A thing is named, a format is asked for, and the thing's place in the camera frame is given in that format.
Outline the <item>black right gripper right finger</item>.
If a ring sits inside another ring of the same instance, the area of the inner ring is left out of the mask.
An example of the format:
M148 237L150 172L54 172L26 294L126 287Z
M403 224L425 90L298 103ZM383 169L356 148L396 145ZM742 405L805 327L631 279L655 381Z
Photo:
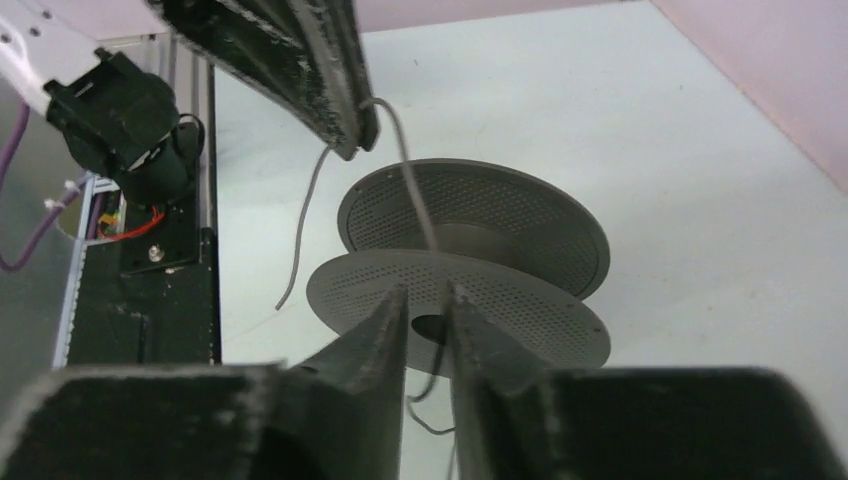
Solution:
M762 368L557 369L445 291L464 479L843 479L811 406Z

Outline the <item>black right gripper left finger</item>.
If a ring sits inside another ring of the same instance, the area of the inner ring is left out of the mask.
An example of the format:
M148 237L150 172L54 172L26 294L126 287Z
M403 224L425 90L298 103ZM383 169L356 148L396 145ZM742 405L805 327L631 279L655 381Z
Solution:
M28 386L5 479L395 479L407 294L295 366L80 366Z

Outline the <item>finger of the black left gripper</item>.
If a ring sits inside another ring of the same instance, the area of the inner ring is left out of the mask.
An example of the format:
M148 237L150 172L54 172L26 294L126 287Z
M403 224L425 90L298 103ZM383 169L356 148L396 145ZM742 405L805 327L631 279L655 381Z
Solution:
M292 113L344 160L380 132L350 0L158 0L195 53Z

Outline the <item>dark grey cable spool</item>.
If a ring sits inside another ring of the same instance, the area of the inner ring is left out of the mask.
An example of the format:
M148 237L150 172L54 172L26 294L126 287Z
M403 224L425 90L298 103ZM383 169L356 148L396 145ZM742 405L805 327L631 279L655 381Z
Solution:
M411 325L407 364L426 371L441 294L451 281L488 320L545 361L565 368L605 364L610 335L585 303L611 263L595 217L557 187L504 166L436 158L416 160L412 169L438 254L427 249L400 166L366 175L340 204L346 253L308 280L317 317L343 334L402 285Z

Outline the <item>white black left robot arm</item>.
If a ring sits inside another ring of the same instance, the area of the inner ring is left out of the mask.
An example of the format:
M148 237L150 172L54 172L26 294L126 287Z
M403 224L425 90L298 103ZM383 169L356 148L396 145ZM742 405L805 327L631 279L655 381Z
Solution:
M349 1L155 1L195 53L297 117L341 158L379 133ZM174 90L35 1L1 5L1 72L59 130L74 160L157 205L195 184L201 136L180 132Z

